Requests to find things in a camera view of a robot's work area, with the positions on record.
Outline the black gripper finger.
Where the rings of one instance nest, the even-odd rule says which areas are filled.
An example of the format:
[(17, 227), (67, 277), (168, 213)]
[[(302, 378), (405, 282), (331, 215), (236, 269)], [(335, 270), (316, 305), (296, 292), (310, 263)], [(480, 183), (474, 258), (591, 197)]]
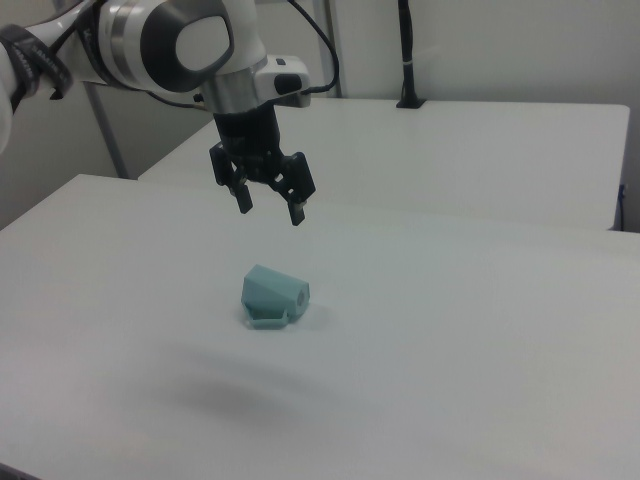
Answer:
[(209, 150), (209, 155), (216, 183), (229, 190), (242, 214), (248, 213), (253, 208), (253, 202), (246, 185), (246, 169), (233, 163), (232, 156), (224, 150), (221, 143), (214, 145)]
[(278, 156), (268, 185), (286, 201), (291, 224), (299, 226), (305, 219), (304, 206), (316, 192), (306, 156), (302, 152)]

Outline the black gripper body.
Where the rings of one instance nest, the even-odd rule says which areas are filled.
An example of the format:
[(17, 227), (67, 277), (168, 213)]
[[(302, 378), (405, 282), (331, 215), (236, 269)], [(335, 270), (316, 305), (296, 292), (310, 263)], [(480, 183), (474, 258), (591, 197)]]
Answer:
[(215, 114), (220, 142), (213, 147), (213, 170), (218, 184), (230, 184), (239, 175), (262, 184), (286, 184), (285, 155), (273, 104), (247, 112)]

